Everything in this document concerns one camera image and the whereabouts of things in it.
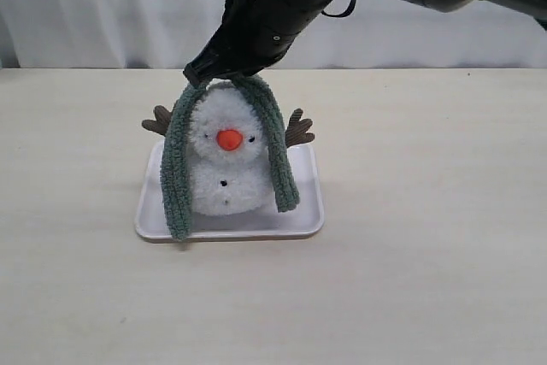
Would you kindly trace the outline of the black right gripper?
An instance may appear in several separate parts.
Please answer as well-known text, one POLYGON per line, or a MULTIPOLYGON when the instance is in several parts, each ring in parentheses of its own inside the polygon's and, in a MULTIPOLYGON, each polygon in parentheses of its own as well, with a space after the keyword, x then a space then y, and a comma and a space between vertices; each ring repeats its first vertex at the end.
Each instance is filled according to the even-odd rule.
POLYGON ((279 62, 318 16, 349 16, 355 0, 226 0, 222 23, 183 75, 192 85, 251 76, 279 62))

